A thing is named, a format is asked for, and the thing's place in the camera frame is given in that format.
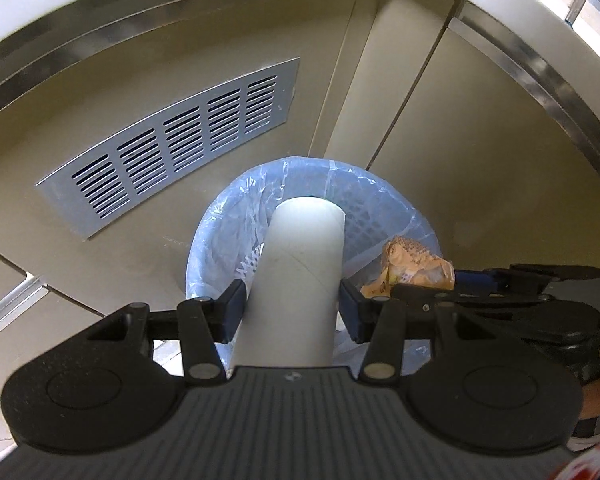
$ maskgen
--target trash can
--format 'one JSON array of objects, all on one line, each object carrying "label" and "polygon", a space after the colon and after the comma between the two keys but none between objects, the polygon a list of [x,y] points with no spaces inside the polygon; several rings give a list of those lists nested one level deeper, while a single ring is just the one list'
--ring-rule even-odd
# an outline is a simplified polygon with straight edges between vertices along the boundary
[{"label": "trash can", "polygon": [[[236,278],[249,289],[273,211],[281,202],[298,196],[324,198],[344,211],[342,273],[358,287],[379,275],[382,246],[395,235],[417,240],[440,256],[427,219],[389,183],[343,162],[292,156],[246,171],[206,210],[189,253],[187,297],[217,298]],[[344,353],[351,363],[361,361],[365,346],[353,347],[350,340],[343,344],[345,336],[336,338],[334,361],[346,364],[337,359]],[[218,345],[225,366],[231,348],[231,344]],[[428,352],[422,350],[422,343],[416,348],[419,350],[413,355],[424,362]],[[405,364],[403,369],[413,365]],[[351,368],[357,375],[356,365]]]}]

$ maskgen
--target metal edge strip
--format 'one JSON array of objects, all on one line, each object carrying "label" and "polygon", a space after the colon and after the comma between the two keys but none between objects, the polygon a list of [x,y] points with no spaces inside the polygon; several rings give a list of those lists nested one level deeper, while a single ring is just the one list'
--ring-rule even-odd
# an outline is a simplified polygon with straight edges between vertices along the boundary
[{"label": "metal edge strip", "polygon": [[22,283],[0,300],[0,332],[47,293],[39,277],[27,274]]},{"label": "metal edge strip", "polygon": [[[471,13],[483,13],[477,7],[469,8]],[[505,28],[491,16],[483,14],[481,19],[491,20],[498,27]],[[523,48],[520,48],[520,45],[503,48],[503,43],[506,42],[503,40],[507,38],[490,36],[488,31],[475,27],[470,18],[464,19],[461,11],[459,17],[451,19],[448,28],[480,50],[522,86],[562,127],[600,177],[600,120],[587,104],[526,44],[523,44]]]},{"label": "metal edge strip", "polygon": [[0,83],[0,111],[62,70],[109,47],[151,30],[190,18],[197,12],[262,0],[177,0],[137,12],[80,35],[19,67]]}]

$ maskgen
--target crumpled paper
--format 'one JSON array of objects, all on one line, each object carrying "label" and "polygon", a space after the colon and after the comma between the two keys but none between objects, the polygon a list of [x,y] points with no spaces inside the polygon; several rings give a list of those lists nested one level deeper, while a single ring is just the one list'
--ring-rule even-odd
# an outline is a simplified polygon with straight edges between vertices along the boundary
[{"label": "crumpled paper", "polygon": [[382,248],[382,272],[360,292],[366,298],[390,296],[398,283],[431,286],[453,290],[456,275],[453,265],[436,256],[421,243],[401,236],[394,237]]}]

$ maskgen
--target cardboard tube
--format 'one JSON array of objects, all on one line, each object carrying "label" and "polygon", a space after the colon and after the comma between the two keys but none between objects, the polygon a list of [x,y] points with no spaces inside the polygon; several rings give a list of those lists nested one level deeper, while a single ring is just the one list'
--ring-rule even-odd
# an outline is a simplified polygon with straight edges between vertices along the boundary
[{"label": "cardboard tube", "polygon": [[321,198],[273,213],[231,368],[330,366],[342,276],[344,212]]}]

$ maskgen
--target metal vent grille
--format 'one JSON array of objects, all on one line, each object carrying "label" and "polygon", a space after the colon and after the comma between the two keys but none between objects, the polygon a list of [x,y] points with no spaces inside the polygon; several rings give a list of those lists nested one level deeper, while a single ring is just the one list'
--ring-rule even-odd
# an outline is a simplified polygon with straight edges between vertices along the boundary
[{"label": "metal vent grille", "polygon": [[37,187],[88,238],[166,186],[286,121],[299,59],[227,81],[113,134]]}]

